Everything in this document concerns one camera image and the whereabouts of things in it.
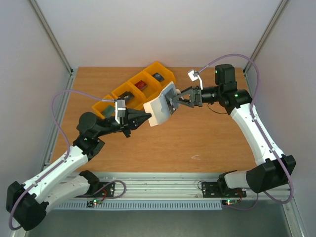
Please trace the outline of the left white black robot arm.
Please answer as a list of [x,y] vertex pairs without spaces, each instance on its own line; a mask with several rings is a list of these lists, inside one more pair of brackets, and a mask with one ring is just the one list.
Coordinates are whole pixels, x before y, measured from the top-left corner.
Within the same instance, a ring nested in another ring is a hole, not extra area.
[[73,171],[88,163],[103,148],[100,140],[103,135],[121,132],[130,137],[152,115],[135,109],[123,109],[121,117],[111,116],[101,119],[92,112],[85,112],[79,118],[79,135],[66,152],[48,168],[25,181],[9,185],[6,197],[6,210],[9,212],[9,227],[12,221],[26,231],[38,226],[55,206],[75,197],[93,197],[101,192],[100,180],[92,172],[85,170],[64,184],[61,183]]

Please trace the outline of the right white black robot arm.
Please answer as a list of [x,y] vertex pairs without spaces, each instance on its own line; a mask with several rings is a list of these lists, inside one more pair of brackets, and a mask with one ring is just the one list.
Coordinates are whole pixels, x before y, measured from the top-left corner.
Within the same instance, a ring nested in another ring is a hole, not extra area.
[[230,195],[236,188],[249,188],[255,193],[289,184],[296,161],[285,155],[269,135],[256,112],[253,99],[245,89],[238,89],[235,68],[230,64],[215,67],[215,86],[189,87],[172,98],[173,103],[201,107],[204,103],[219,103],[236,122],[255,158],[256,167],[249,171],[223,173],[218,179],[218,191]]

